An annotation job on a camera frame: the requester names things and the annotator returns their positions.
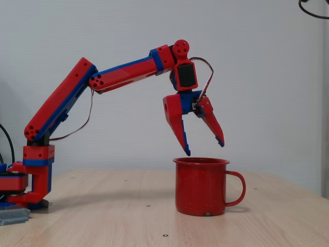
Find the red plastic part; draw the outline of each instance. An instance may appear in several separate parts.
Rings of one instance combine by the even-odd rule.
[[[58,86],[58,88],[51,94],[51,96],[44,102],[38,112],[35,114],[30,123],[26,126],[24,134],[28,140],[33,140],[39,130],[46,121],[50,118],[52,113],[59,107],[59,105],[72,92],[74,87],[81,80],[81,76],[85,75],[92,66],[87,59],[81,58],[77,65],[68,74],[65,80]]]
[[[162,74],[172,70],[173,67],[175,66],[175,60],[170,51],[169,46],[163,45],[161,47],[156,48],[156,50],[157,50],[159,57],[161,59],[161,62],[163,64]]]
[[[241,174],[226,171],[229,161],[217,158],[176,158],[176,208],[194,216],[221,215],[225,207],[239,204],[246,193]],[[226,174],[241,179],[243,190],[234,202],[226,203]]]
[[[28,175],[22,177],[1,177],[0,191],[23,190],[28,186]]]
[[[222,131],[221,126],[219,125],[214,113],[213,113],[213,107],[210,103],[210,100],[208,97],[204,96],[198,103],[198,106],[200,106],[205,113],[205,117],[202,118],[202,120],[208,125],[209,129],[214,133],[215,136],[217,136],[224,146],[224,134]]]
[[[154,60],[148,59],[101,74],[101,78],[90,79],[89,85],[96,91],[107,92],[155,75],[156,72]]]
[[[8,171],[18,171],[34,176],[34,191],[27,192],[23,195],[9,196],[10,203],[38,203],[48,194],[48,166],[23,166],[22,162],[15,162]]]
[[[185,40],[178,40],[178,41],[176,41],[176,43],[173,46],[173,54],[177,59],[177,63],[173,69],[173,73],[175,73],[175,80],[177,83],[177,86],[176,86],[177,91],[190,90],[190,89],[195,89],[198,87],[194,63],[191,60],[189,60],[187,57],[189,50],[190,50],[190,45]],[[180,85],[177,68],[178,68],[178,66],[180,66],[182,64],[193,64],[194,77],[195,77],[195,82],[196,82],[195,85],[189,86],[189,87],[182,87]]]
[[[24,146],[23,159],[27,160],[47,160],[55,156],[55,145],[49,146]]]
[[[182,125],[182,109],[179,94],[169,95],[163,99],[166,120],[176,135],[180,145],[185,150],[184,128]]]

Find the white wall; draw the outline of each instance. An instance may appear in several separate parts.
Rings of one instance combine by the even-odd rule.
[[[321,11],[321,1],[312,3]],[[0,122],[22,159],[24,127],[81,57],[99,70],[186,39],[215,69],[208,96],[226,146],[194,114],[184,117],[193,156],[229,169],[267,171],[321,189],[323,22],[297,0],[2,1]],[[209,71],[197,65],[200,85]],[[168,75],[95,95],[89,125],[56,143],[54,174],[81,167],[173,168],[185,156],[165,120]],[[86,91],[54,136],[87,118]],[[0,151],[10,160],[0,135]]]

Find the wire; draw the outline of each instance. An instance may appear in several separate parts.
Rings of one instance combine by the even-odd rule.
[[[0,164],[3,164],[4,163],[4,159],[2,158],[2,155],[0,153]]]
[[[319,18],[319,19],[325,19],[325,20],[329,20],[329,17],[327,16],[320,16],[320,15],[316,15],[313,14],[311,12],[308,12],[306,9],[304,9],[304,7],[302,6],[302,0],[299,0],[298,5],[300,7],[301,10],[303,10],[306,14],[309,14],[310,16],[313,16],[315,18]]]
[[[211,81],[211,78],[212,78],[212,76],[213,76],[213,74],[214,74],[214,70],[213,70],[213,68],[211,67],[210,63],[207,62],[206,59],[199,58],[199,57],[193,57],[193,58],[190,58],[190,60],[191,60],[191,61],[192,61],[192,60],[203,61],[204,63],[206,63],[206,64],[209,66],[209,68],[210,68],[210,70],[211,70],[211,75],[210,75],[210,77],[209,77],[209,79],[208,79],[208,81],[207,81],[207,83],[206,83],[204,89],[202,90],[202,92],[201,92],[201,94],[200,94],[200,96],[199,96],[198,101],[197,101],[197,102],[199,102],[199,101],[202,99],[202,97],[204,96],[204,94],[206,93],[206,90],[207,90],[207,88],[208,88],[208,86],[209,86],[209,83],[210,83],[210,81]]]
[[[89,116],[88,116],[87,121],[83,124],[83,126],[81,126],[80,128],[78,128],[77,130],[74,130],[73,132],[71,132],[71,133],[69,133],[69,134],[67,134],[67,135],[64,135],[64,136],[62,136],[62,137],[52,138],[52,139],[50,139],[50,141],[62,140],[62,139],[64,139],[64,138],[67,138],[68,136],[72,135],[73,133],[78,132],[79,130],[81,130],[82,128],[84,128],[84,127],[87,125],[87,123],[89,122],[89,119],[90,119],[90,115],[91,115],[91,113],[92,113],[92,108],[93,108],[93,96],[94,96],[94,90],[91,89],[91,88],[90,88],[90,90],[91,90],[91,92],[92,92],[92,99],[91,99],[91,103],[90,103]]]
[[[10,139],[10,136],[7,132],[7,130],[0,124],[0,128],[2,129],[2,131],[4,132],[4,134],[6,135],[7,139],[8,139],[8,142],[9,142],[9,145],[10,145],[10,150],[11,150],[11,159],[12,159],[12,163],[14,164],[15,162],[15,152],[14,152],[14,147],[12,145],[12,141]]]

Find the red mug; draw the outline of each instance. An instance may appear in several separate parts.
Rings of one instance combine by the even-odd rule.
[[[246,194],[246,182],[236,171],[227,171],[229,161],[218,158],[176,158],[176,208],[194,216],[216,216],[225,207],[239,204]],[[226,174],[241,179],[243,190],[234,202],[225,202]]]

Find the blue plastic part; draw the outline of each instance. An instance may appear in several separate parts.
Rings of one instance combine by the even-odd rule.
[[[92,65],[85,75],[81,78],[79,83],[75,86],[72,92],[66,97],[66,99],[58,106],[58,108],[49,117],[46,123],[40,128],[39,133],[35,136],[34,140],[39,140],[45,132],[49,129],[50,135],[60,125],[60,123],[67,118],[67,113],[71,110],[72,106],[78,100],[79,96],[88,86],[88,80],[96,71],[96,67]]]
[[[192,90],[178,92],[180,96],[180,103],[183,115],[193,111],[192,103],[194,102],[194,99],[197,99],[200,96],[201,92],[202,91],[193,92]]]
[[[17,175],[17,176],[0,176],[0,178],[22,178],[24,176],[27,176],[27,174]]]
[[[0,164],[0,172],[5,172],[7,170],[7,164]]]
[[[156,49],[150,50],[149,56],[153,57],[156,68],[158,69],[158,72],[155,75],[156,76],[161,75],[164,70],[164,67],[163,67],[163,64],[162,64],[158,51]]]
[[[152,56],[148,56],[146,58],[142,58],[142,59],[139,59],[139,60],[130,62],[130,63],[125,63],[125,64],[122,64],[122,65],[119,65],[119,66],[116,66],[116,67],[113,67],[113,68],[109,68],[107,70],[103,70],[101,72],[98,72],[98,73],[93,74],[91,77],[96,78],[97,75],[104,75],[104,74],[109,73],[109,72],[112,72],[114,70],[117,70],[117,69],[120,69],[120,68],[124,68],[124,67],[130,66],[130,65],[133,65],[135,63],[140,63],[140,62],[143,62],[143,61],[147,61],[149,59],[152,59]]]
[[[52,164],[49,164],[49,168],[48,168],[48,193],[51,192],[51,174],[52,174]]]
[[[184,135],[184,143],[185,143],[184,151],[187,154],[187,156],[191,156],[191,150],[189,149],[189,145],[187,144],[187,138],[186,138],[186,132],[184,130],[184,122],[183,122],[183,120],[181,121],[181,126],[183,127],[183,135]]]
[[[38,202],[38,203],[29,203],[27,205],[27,207],[28,207],[29,210],[37,210],[37,209],[41,208],[41,203],[40,202]]]
[[[52,163],[54,163],[55,158],[51,158],[49,160],[28,160],[24,159],[23,160],[23,165],[24,166],[49,166]]]
[[[0,202],[0,207],[10,207],[15,206],[15,203],[9,203],[9,202]]]
[[[221,139],[220,139],[218,136],[216,136],[215,138],[216,138],[216,140],[218,141],[218,144],[219,144],[221,147],[223,147],[224,144],[223,144],[223,142],[221,141]]]

